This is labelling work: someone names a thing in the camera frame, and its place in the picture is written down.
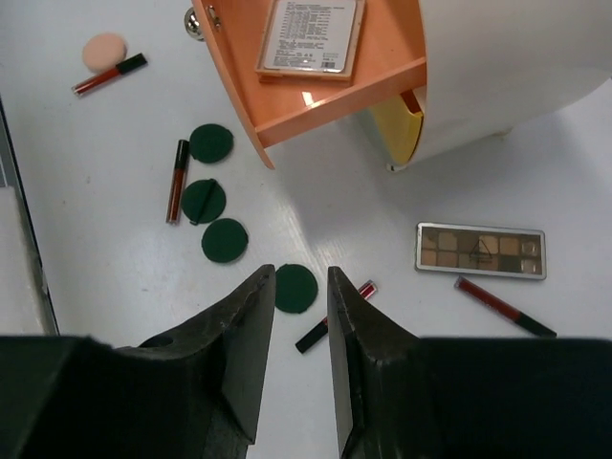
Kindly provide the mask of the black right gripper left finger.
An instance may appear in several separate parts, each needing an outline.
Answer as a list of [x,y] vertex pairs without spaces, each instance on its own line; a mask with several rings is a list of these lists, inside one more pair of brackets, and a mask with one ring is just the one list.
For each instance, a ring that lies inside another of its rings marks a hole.
[[136,347],[1,339],[5,458],[242,458],[256,437],[274,313],[264,265]]

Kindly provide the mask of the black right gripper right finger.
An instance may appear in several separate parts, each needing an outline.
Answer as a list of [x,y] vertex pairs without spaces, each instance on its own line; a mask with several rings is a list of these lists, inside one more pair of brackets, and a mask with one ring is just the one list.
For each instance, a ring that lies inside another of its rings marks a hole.
[[342,458],[607,458],[605,339],[419,338],[328,271]]

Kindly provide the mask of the orange top drawer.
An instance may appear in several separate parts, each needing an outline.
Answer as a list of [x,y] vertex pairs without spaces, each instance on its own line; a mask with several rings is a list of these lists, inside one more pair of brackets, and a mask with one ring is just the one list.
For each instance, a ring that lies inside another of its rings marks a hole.
[[350,82],[281,78],[255,72],[269,1],[195,1],[209,53],[259,158],[266,149],[321,125],[426,85],[426,42],[417,1],[368,1]]

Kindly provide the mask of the brown eyeshadow palette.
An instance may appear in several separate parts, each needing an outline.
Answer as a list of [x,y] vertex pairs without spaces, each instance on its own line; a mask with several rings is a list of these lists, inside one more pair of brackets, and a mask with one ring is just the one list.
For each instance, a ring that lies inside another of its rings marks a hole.
[[535,229],[421,222],[416,227],[415,269],[543,280],[545,234]]

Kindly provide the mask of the yellow drawer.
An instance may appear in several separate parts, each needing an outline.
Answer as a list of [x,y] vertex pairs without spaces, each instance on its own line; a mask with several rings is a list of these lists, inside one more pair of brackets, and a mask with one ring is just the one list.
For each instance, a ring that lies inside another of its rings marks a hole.
[[414,91],[381,101],[369,108],[387,156],[387,168],[398,171],[412,159],[423,130],[425,112]]

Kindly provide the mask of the pink square compact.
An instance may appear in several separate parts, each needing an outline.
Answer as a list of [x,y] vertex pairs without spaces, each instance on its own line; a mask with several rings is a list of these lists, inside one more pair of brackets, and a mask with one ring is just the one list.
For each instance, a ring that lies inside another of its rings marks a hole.
[[274,1],[255,72],[277,78],[350,82],[366,11],[364,1]]

